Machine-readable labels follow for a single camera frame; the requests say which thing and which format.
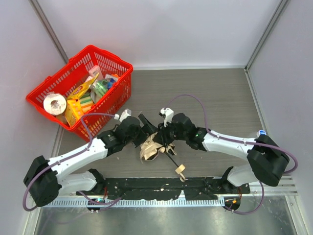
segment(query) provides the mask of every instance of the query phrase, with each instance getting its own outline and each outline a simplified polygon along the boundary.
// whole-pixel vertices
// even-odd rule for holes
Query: grocery item
[[[112,86],[113,86],[114,83],[115,83],[115,82],[109,82],[109,83],[107,84],[108,90],[112,88]]]
[[[58,122],[58,124],[60,124],[65,130],[76,134],[85,141],[89,141],[89,136],[81,121],[78,121],[74,126],[70,127],[69,125],[62,124],[54,115],[47,113],[43,106],[43,96],[47,95],[47,92],[54,92],[60,93],[67,98],[68,95],[81,84],[81,82],[86,80],[89,76],[88,70],[94,65],[99,65],[103,76],[105,76],[106,73],[117,73],[120,76],[120,79],[118,80],[118,86],[120,89],[114,91],[111,89],[109,93],[106,93],[100,98],[92,109],[98,113],[115,114],[131,97],[131,75],[134,69],[130,63],[122,58],[120,59],[113,53],[102,48],[97,48],[93,45],[88,45],[85,48],[82,48],[81,52],[75,55],[73,54],[71,57],[72,58],[69,62],[62,68],[56,68],[55,74],[51,74],[51,76],[47,78],[42,78],[38,83],[32,81],[34,89],[29,91],[26,100],[34,106],[34,109],[32,109],[33,112],[38,112],[49,121]],[[101,129],[97,127],[104,127],[109,121],[109,118],[93,116],[86,118],[86,121],[88,122],[88,127],[93,128],[92,136],[95,137]]]
[[[92,105],[94,105],[91,96],[86,96],[84,98],[79,99],[80,107],[82,108],[83,113],[86,113],[88,110],[91,109]]]
[[[96,75],[93,79],[84,82],[82,85],[78,86],[68,97],[67,99],[79,99],[81,98],[89,89],[89,87],[94,83],[97,79],[98,75]]]
[[[93,79],[93,76],[88,76],[85,82],[89,82],[92,79]]]
[[[75,123],[84,115],[84,112],[79,104],[74,99],[67,101],[67,109],[65,110],[65,118],[70,127],[75,125]]]
[[[119,76],[117,74],[113,74],[113,75],[109,75],[109,74],[106,74],[106,76],[104,77],[105,80],[109,81],[109,82],[112,82],[112,81],[115,81],[117,82],[118,79],[119,79]]]
[[[65,111],[67,101],[61,94],[48,94],[44,99],[44,109],[52,115],[59,115]]]
[[[92,77],[96,77],[97,74],[99,74],[98,80],[103,80],[103,75],[100,67],[98,65],[95,65],[89,70],[89,75]]]
[[[57,116],[55,116],[61,123],[63,124],[67,124],[67,119],[65,118],[65,116],[63,114],[59,114]]]
[[[102,97],[104,94],[108,91],[106,87],[106,82],[101,81],[95,81],[93,85],[90,87],[98,96]]]
[[[90,96],[90,93],[89,93],[89,92],[86,92],[86,93],[82,96],[82,98],[85,98],[85,97],[88,97],[88,96]]]

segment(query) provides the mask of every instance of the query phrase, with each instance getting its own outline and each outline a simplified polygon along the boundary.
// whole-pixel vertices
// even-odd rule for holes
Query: black mounting plate
[[[186,200],[217,199],[219,194],[238,194],[239,191],[250,193],[248,184],[226,192],[221,187],[223,180],[213,177],[189,177],[185,182],[179,178],[107,178],[105,181],[109,199],[175,200],[182,190]]]

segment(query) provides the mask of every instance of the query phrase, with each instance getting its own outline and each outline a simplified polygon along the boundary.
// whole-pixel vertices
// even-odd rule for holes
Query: toilet paper roll
[[[67,101],[61,94],[49,94],[44,99],[44,109],[52,115],[60,115],[66,107]]]

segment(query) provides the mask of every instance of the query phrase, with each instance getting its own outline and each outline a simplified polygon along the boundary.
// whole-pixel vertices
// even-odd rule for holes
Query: red plastic basket
[[[121,60],[118,56],[93,45],[87,46],[72,57],[68,64],[55,75],[47,77],[26,97],[26,100],[33,104],[47,119],[58,123],[70,132],[74,132],[85,141],[89,141],[88,134],[80,121],[72,127],[61,123],[44,110],[43,101],[49,92],[60,93],[68,97],[77,86],[86,80],[89,75],[88,71],[95,65],[100,66],[103,75],[106,73],[118,74],[120,78],[87,113],[115,114],[131,96],[131,73],[134,69],[131,64]],[[108,116],[89,116],[85,117],[84,121],[94,137],[110,119]]]

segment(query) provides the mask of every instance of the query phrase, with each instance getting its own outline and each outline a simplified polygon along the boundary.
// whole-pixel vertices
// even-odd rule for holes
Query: gray floor
[[[240,209],[250,211],[259,201],[260,197],[245,197]],[[232,214],[222,207],[125,208],[89,213],[74,219],[86,210],[43,208],[35,235],[296,234],[284,196],[266,197],[263,206],[251,215]]]
[[[253,102],[243,69],[210,70],[147,70],[134,71],[132,96],[120,109],[129,108],[133,116],[142,112],[154,125],[162,122],[158,115],[169,100],[179,94],[193,94],[205,104],[209,127],[223,134],[247,137],[261,129],[260,120]],[[174,101],[171,108],[175,113],[184,112],[197,125],[204,127],[203,111],[200,104],[190,97]],[[106,128],[116,124],[111,120]],[[65,132],[60,154],[73,150],[85,142],[76,135]],[[178,164],[184,164],[184,175],[221,176],[229,166],[245,162],[222,153],[202,152],[191,149],[183,142],[175,142],[175,157]],[[139,149],[132,145],[106,159],[81,168],[98,169],[105,177],[176,177],[175,166],[166,156],[159,155],[152,162],[141,162]]]

